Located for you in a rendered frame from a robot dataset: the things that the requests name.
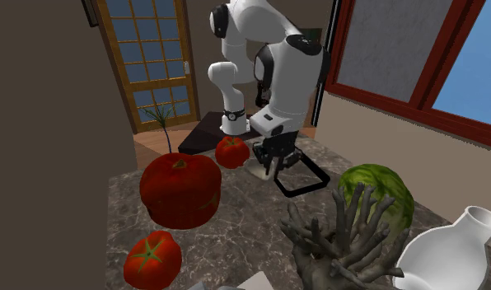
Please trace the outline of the black rectangular frame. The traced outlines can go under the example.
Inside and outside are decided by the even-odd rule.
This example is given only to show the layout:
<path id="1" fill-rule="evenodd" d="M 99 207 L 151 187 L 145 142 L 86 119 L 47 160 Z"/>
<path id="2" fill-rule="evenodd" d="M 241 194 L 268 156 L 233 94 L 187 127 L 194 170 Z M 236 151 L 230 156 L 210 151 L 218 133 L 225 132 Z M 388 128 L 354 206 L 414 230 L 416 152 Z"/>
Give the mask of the black rectangular frame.
<path id="1" fill-rule="evenodd" d="M 307 194 L 312 191 L 325 188 L 330 182 L 330 176 L 322 170 L 318 165 L 316 165 L 312 159 L 310 159 L 304 152 L 302 152 L 302 158 L 300 160 L 316 177 L 319 178 L 320 182 L 308 185 L 299 189 L 286 189 L 282 182 L 278 179 L 278 176 L 274 178 L 274 183 L 281 190 L 283 195 L 287 198 L 297 197 L 302 194 Z"/>

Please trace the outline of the grey branching coral sculpture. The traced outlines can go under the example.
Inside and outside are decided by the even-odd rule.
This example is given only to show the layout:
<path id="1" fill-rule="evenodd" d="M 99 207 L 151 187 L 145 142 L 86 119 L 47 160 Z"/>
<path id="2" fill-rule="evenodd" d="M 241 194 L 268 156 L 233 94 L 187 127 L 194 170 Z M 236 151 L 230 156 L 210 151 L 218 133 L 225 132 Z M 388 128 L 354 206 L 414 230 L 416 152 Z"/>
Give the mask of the grey branching coral sculpture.
<path id="1" fill-rule="evenodd" d="M 334 189 L 335 227 L 329 223 L 321 226 L 316 217 L 306 223 L 296 204 L 288 204 L 289 218 L 280 221 L 280 229 L 293 243 L 292 255 L 303 290 L 401 290 L 375 281 L 383 276 L 404 277 L 395 264 L 409 229 L 395 238 L 388 254 L 381 254 L 383 241 L 390 234 L 389 224 L 381 215 L 395 199 L 386 195 L 372 211 L 374 190 L 371 185 L 358 183 L 350 204 L 346 204 L 344 190 Z"/>

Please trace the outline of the white vase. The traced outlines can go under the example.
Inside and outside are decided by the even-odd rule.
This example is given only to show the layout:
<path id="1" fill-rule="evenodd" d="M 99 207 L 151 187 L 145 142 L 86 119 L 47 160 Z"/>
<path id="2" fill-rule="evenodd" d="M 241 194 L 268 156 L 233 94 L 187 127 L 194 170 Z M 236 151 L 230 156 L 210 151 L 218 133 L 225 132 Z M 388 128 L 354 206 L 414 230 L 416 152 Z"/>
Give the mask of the white vase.
<path id="1" fill-rule="evenodd" d="M 469 206 L 447 226 L 417 235 L 404 249 L 396 266 L 401 290 L 480 290 L 488 271 L 486 246 L 491 241 L 491 211 Z"/>

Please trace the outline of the small pale flat object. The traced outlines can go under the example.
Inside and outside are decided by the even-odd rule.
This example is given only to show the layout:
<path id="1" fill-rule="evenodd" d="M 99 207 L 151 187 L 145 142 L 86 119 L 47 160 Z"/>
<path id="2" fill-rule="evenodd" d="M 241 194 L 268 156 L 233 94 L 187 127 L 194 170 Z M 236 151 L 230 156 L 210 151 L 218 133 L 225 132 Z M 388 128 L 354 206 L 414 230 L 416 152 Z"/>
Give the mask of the small pale flat object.
<path id="1" fill-rule="evenodd" d="M 245 168 L 255 177 L 261 180 L 271 180 L 275 171 L 275 160 L 271 161 L 269 169 L 266 170 L 263 164 L 260 164 L 256 158 L 249 159 L 245 163 Z"/>

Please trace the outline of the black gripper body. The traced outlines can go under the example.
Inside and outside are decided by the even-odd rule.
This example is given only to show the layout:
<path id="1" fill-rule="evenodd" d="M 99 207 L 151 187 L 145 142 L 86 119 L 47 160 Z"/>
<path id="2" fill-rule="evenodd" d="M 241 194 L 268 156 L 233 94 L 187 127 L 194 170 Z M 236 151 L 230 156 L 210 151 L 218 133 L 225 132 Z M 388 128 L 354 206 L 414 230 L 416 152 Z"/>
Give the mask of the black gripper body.
<path id="1" fill-rule="evenodd" d="M 271 138 L 265 138 L 263 142 L 274 147 L 277 157 L 283 157 L 294 151 L 297 135 L 298 131 L 282 133 Z"/>

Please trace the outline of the pale grey flat box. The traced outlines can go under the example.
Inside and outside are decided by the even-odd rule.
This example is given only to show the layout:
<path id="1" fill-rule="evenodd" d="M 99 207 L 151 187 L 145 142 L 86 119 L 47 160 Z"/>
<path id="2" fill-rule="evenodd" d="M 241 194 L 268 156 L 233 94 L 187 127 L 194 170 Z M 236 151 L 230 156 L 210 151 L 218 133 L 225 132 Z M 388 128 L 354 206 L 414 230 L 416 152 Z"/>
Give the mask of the pale grey flat box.
<path id="1" fill-rule="evenodd" d="M 198 282 L 187 290 L 210 290 L 203 282 Z M 263 271 L 260 271 L 236 287 L 221 286 L 216 290 L 274 290 Z"/>

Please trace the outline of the red-framed window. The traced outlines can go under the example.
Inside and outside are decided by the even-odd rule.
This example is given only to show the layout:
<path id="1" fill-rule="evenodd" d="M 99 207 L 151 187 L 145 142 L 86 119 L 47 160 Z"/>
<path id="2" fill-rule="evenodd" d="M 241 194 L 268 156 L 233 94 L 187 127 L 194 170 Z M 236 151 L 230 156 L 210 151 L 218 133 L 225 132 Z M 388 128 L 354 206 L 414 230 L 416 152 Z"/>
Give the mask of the red-framed window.
<path id="1" fill-rule="evenodd" d="M 491 147 L 491 0 L 341 0 L 326 90 Z"/>

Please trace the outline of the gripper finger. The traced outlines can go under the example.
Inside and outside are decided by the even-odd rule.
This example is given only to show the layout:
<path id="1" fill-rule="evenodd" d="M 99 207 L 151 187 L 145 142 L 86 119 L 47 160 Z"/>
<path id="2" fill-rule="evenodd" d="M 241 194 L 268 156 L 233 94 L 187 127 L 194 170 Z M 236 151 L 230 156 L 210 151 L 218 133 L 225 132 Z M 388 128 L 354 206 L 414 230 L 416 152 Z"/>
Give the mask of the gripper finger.
<path id="1" fill-rule="evenodd" d="M 257 142 L 253 144 L 252 150 L 256 159 L 264 168 L 264 175 L 267 178 L 276 178 L 278 175 L 278 160 L 275 160 L 277 155 L 274 147 L 264 142 Z"/>
<path id="2" fill-rule="evenodd" d="M 282 171 L 283 169 L 290 168 L 291 166 L 299 162 L 301 158 L 302 151 L 299 148 L 295 147 L 293 152 L 278 159 L 277 171 Z"/>

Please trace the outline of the red tomato with green star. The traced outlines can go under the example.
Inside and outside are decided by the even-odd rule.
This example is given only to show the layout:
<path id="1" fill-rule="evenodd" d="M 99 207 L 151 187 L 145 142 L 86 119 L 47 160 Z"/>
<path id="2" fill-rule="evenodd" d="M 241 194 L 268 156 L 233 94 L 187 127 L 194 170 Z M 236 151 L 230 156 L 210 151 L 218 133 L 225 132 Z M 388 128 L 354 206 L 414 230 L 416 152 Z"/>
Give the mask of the red tomato with green star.
<path id="1" fill-rule="evenodd" d="M 163 290 L 175 280 L 181 265 L 181 249 L 172 235 L 155 231 L 129 252 L 124 263 L 124 280 L 140 290 Z"/>

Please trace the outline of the dark robot stand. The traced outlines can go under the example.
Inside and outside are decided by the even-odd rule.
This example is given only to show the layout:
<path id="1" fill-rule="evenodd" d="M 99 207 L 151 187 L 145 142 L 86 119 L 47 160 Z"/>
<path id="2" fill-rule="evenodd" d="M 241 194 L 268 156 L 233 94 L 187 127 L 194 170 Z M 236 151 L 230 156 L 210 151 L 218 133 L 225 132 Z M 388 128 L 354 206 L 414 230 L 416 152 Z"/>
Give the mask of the dark robot stand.
<path id="1" fill-rule="evenodd" d="M 215 149 L 227 136 L 220 129 L 221 125 L 222 112 L 208 112 L 178 146 L 178 152 L 194 155 Z"/>

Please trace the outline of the thin green plant sprig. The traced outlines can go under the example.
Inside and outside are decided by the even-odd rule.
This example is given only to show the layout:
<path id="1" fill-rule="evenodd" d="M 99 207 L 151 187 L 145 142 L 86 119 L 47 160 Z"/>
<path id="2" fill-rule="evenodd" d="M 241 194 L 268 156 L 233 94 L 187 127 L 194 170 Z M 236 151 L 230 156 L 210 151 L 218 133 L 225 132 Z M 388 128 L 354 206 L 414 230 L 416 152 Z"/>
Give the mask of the thin green plant sprig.
<path id="1" fill-rule="evenodd" d="M 169 153 L 172 153 L 171 140 L 168 132 L 166 131 L 166 120 L 170 117 L 173 108 L 166 109 L 164 105 L 155 104 L 152 107 L 144 107 L 141 111 L 149 118 L 155 120 L 160 125 L 164 134 L 166 135 L 167 145 Z"/>

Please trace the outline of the dark-framed wall picture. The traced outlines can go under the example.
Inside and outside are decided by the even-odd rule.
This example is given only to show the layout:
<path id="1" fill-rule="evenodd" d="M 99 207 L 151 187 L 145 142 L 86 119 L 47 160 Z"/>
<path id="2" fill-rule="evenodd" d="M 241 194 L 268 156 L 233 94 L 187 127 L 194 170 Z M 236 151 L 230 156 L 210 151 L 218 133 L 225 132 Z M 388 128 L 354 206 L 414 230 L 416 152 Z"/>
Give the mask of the dark-framed wall picture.
<path id="1" fill-rule="evenodd" d="M 97 27 L 99 21 L 97 19 L 95 6 L 92 0 L 81 0 L 82 6 L 87 17 L 87 21 L 90 27 Z"/>

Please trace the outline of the green cabbage head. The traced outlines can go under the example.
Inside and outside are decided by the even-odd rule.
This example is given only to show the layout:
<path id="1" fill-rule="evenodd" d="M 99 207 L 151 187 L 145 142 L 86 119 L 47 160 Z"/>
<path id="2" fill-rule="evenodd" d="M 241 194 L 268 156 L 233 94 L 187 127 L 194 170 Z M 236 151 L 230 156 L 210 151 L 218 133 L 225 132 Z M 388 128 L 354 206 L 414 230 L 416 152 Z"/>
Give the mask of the green cabbage head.
<path id="1" fill-rule="evenodd" d="M 395 202 L 381 215 L 379 221 L 379 223 L 387 222 L 389 224 L 390 234 L 385 242 L 393 242 L 405 228 L 409 228 L 412 224 L 414 214 L 412 194 L 395 171 L 382 165 L 362 164 L 347 169 L 340 176 L 338 188 L 344 187 L 347 205 L 350 205 L 358 182 L 376 188 L 371 194 L 371 197 L 376 199 L 376 204 L 371 207 L 368 221 L 386 194 L 395 199 Z"/>

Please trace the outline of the wooden door with glass panes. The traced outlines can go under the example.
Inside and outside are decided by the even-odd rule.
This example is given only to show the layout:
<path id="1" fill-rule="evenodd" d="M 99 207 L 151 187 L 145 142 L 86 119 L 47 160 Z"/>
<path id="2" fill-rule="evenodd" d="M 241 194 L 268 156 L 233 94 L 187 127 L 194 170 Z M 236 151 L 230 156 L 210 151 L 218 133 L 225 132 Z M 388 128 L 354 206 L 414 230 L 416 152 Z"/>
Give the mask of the wooden door with glass panes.
<path id="1" fill-rule="evenodd" d="M 199 117 L 185 0 L 92 0 L 133 133 Z"/>

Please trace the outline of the small red tomato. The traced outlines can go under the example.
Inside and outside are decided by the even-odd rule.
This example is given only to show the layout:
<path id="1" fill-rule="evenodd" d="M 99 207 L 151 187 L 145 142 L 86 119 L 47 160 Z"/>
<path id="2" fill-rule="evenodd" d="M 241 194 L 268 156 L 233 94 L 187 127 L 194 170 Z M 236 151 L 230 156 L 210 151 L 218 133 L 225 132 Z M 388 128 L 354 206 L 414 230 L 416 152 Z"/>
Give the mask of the small red tomato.
<path id="1" fill-rule="evenodd" d="M 250 149 L 240 138 L 226 136 L 218 143 L 215 157 L 219 165 L 236 169 L 250 158 Z"/>

